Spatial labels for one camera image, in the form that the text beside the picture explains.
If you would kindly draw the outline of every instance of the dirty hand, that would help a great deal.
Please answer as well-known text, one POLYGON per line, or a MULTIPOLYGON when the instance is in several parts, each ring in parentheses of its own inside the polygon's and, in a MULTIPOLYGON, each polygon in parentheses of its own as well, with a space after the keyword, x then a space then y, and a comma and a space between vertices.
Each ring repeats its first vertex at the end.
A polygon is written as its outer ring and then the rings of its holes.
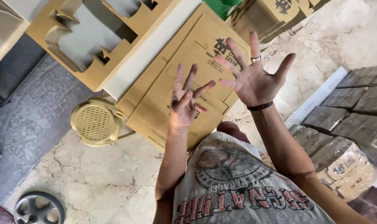
POLYGON ((212 89, 216 85, 215 81, 210 81, 208 84, 196 89, 194 92, 191 90, 191 84, 197 73, 198 65, 191 66, 190 73, 182 88, 183 79, 183 64, 177 67, 176 80, 173 86, 172 102, 171 102, 171 115, 169 117, 169 125, 173 129, 188 129, 193 123, 197 111, 207 113, 208 110, 201 104, 195 102, 195 99, 201 94, 212 89))
MULTIPOLYGON (((259 48, 257 34, 251 32, 249 34, 249 40, 251 43, 251 57, 260 57, 261 50, 259 48)), ((223 56, 216 55, 216 61, 222 64, 236 77, 236 80, 219 79, 219 81, 224 86, 233 88, 237 96, 246 106, 259 106, 271 102, 285 83, 285 76, 292 62, 295 60, 296 54, 288 54, 282 61, 277 72, 275 74, 269 74, 263 69, 261 61, 252 62, 251 65, 247 65, 244 61, 243 54, 238 49, 233 39, 227 38, 226 43, 230 47, 241 70, 239 71, 233 64, 223 58, 223 56)))

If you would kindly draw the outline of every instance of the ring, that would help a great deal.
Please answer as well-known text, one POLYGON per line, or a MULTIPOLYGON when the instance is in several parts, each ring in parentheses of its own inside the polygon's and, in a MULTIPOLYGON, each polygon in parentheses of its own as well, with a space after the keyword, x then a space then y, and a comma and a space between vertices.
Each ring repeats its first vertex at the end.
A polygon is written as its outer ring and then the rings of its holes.
POLYGON ((252 62, 257 62, 257 61, 260 61, 262 59, 262 56, 259 56, 259 57, 252 57, 251 58, 251 61, 252 62))

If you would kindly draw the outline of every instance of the black wristband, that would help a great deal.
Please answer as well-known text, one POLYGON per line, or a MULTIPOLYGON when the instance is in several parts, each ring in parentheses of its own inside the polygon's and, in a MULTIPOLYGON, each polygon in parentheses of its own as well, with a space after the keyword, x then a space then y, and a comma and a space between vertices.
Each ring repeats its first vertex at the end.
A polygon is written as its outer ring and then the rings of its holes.
POLYGON ((258 110, 266 109, 273 104, 274 104, 273 101, 271 101, 271 102, 268 102, 266 104, 262 104, 259 106, 247 106, 246 108, 248 108, 249 111, 258 111, 258 110))

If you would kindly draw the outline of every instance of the beige plastic chair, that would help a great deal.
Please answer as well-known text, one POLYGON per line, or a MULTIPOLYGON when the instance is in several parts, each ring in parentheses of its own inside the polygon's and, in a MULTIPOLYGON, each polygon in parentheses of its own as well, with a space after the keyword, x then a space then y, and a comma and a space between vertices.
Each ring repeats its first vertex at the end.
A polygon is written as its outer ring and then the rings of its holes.
POLYGON ((90 98, 74 108, 71 114, 71 127, 81 137, 84 144, 100 147, 109 145, 131 133, 119 136, 121 131, 123 114, 119 112, 113 103, 107 101, 108 94, 90 98))

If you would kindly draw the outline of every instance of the gray t-shirt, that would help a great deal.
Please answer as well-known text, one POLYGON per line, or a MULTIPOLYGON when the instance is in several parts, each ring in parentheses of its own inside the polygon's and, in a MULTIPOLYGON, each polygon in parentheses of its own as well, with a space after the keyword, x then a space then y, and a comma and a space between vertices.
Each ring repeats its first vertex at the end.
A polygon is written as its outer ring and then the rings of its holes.
POLYGON ((225 133, 206 137, 176 187, 174 223, 334 223, 299 187, 259 158, 255 146, 225 133))

